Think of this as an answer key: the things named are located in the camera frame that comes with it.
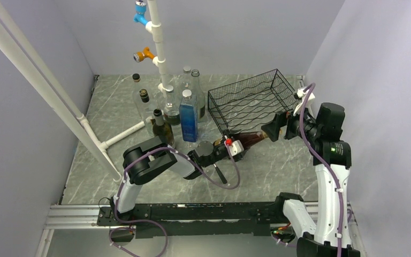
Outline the red wine bottle gold cap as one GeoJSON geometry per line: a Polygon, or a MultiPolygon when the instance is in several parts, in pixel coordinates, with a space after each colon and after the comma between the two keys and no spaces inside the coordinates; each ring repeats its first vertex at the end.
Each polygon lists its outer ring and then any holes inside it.
{"type": "Polygon", "coordinates": [[[267,139],[268,136],[263,131],[254,131],[230,133],[228,136],[224,137],[224,139],[228,138],[231,138],[232,140],[240,140],[245,150],[248,150],[251,146],[255,145],[256,143],[259,143],[262,140],[267,139]]]}

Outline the clear frosted wine bottle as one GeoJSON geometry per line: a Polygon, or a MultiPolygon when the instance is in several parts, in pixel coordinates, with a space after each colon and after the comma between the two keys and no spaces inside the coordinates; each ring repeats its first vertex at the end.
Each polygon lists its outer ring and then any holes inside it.
{"type": "Polygon", "coordinates": [[[200,86],[200,71],[198,69],[193,69],[191,71],[191,81],[192,81],[192,90],[193,94],[196,95],[196,105],[198,109],[198,119],[202,120],[206,114],[206,96],[200,86]]]}

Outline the blue label clear bottle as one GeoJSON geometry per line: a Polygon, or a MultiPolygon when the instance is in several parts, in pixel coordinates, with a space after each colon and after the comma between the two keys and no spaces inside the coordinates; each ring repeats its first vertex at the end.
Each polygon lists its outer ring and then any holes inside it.
{"type": "Polygon", "coordinates": [[[179,112],[183,140],[196,142],[198,135],[196,96],[189,89],[182,91],[179,112]]]}

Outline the green wine bottle silver cap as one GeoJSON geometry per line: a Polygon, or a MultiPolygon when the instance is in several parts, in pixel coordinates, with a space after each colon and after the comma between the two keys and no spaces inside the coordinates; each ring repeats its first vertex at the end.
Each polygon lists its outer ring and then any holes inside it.
{"type": "Polygon", "coordinates": [[[153,111],[155,117],[155,123],[153,124],[153,134],[155,136],[164,136],[171,147],[175,147],[175,139],[172,131],[172,127],[164,120],[161,109],[155,109],[153,111]]]}

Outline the clear bottle dark label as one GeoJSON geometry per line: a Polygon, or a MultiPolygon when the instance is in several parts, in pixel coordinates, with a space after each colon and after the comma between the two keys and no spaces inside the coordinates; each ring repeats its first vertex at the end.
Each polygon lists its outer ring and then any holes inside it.
{"type": "Polygon", "coordinates": [[[180,102],[174,87],[168,85],[165,87],[166,98],[164,101],[163,114],[164,118],[172,126],[180,125],[180,102]]]}

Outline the round clear glass bottle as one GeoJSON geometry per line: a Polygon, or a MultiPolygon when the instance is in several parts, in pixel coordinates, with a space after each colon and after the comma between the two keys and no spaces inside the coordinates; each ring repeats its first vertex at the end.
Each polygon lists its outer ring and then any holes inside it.
{"type": "Polygon", "coordinates": [[[182,97],[182,93],[184,90],[190,89],[191,84],[191,67],[184,66],[183,67],[183,74],[179,77],[179,84],[178,84],[178,93],[179,96],[182,97]]]}

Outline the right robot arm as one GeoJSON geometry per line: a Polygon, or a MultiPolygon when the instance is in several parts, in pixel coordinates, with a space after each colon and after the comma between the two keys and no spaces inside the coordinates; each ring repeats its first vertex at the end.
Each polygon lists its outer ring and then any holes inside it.
{"type": "Polygon", "coordinates": [[[316,118],[305,112],[294,115],[278,112],[261,129],[271,141],[286,127],[286,140],[300,137],[313,156],[318,183],[318,216],[313,221],[301,196],[280,193],[273,214],[280,222],[289,221],[297,236],[297,256],[361,256],[352,245],[347,214],[347,185],[352,166],[351,147],[341,140],[345,109],[322,103],[316,118]]]}

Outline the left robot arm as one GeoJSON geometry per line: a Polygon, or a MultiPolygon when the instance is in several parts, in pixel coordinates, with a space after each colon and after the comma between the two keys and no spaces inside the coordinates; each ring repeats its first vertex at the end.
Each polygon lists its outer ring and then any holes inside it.
{"type": "Polygon", "coordinates": [[[235,156],[245,147],[237,139],[221,139],[217,143],[201,142],[188,154],[176,150],[164,136],[155,136],[123,153],[124,173],[118,192],[111,198],[111,218],[120,225],[132,218],[136,199],[142,186],[166,170],[186,180],[204,175],[203,169],[225,158],[236,161],[235,156]]]}

